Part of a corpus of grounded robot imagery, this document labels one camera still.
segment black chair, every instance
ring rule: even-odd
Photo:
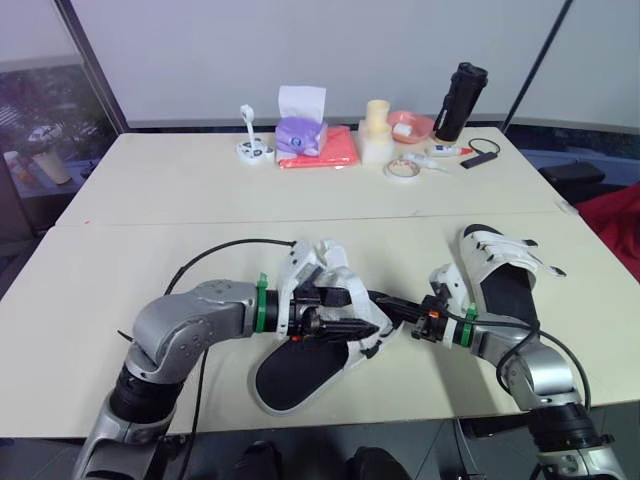
[[[538,172],[571,205],[624,188],[624,185],[602,183],[604,172],[589,162],[544,167]]]

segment black thermos bottle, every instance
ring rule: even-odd
[[[487,71],[469,62],[458,65],[451,76],[449,93],[444,97],[442,110],[438,114],[433,130],[436,138],[455,142],[471,115],[471,110],[487,85]]]

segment white wall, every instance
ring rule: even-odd
[[[489,71],[475,114],[502,119],[559,0],[72,0],[133,127],[278,116],[280,84],[328,88],[329,117],[372,98],[435,114],[460,61]]]
[[[79,63],[52,0],[0,0],[0,72]]]
[[[640,128],[640,1],[578,0],[515,123]]]

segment purple tissue box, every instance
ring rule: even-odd
[[[317,157],[327,143],[327,124],[309,118],[286,117],[276,126],[276,148]]]

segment white table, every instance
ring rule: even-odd
[[[272,141],[272,134],[261,134]],[[442,159],[445,174],[423,170],[398,185],[382,167],[282,170],[234,155],[246,134],[121,135],[57,225],[155,225],[425,217],[558,210],[561,197],[496,128],[467,128],[496,141],[497,159],[465,170]],[[427,141],[398,146],[423,152]]]
[[[565,213],[242,224],[55,227],[0,303],[0,436],[84,436],[113,387],[136,313],[162,294],[176,269],[200,251],[248,236],[334,237],[368,288],[418,301],[427,275],[450,262],[460,228],[486,223],[534,238],[540,257],[568,273],[539,273],[543,328],[573,349],[589,374],[593,403],[640,398],[640,288],[579,217]],[[240,246],[190,270],[176,291],[215,278],[275,282],[287,251]],[[247,378],[273,348],[271,334],[216,345],[209,356],[201,431],[494,415],[517,409],[494,369],[462,349],[410,338],[408,327],[373,359],[290,416],[273,417],[250,396]],[[181,394],[172,432],[190,428],[195,376]]]

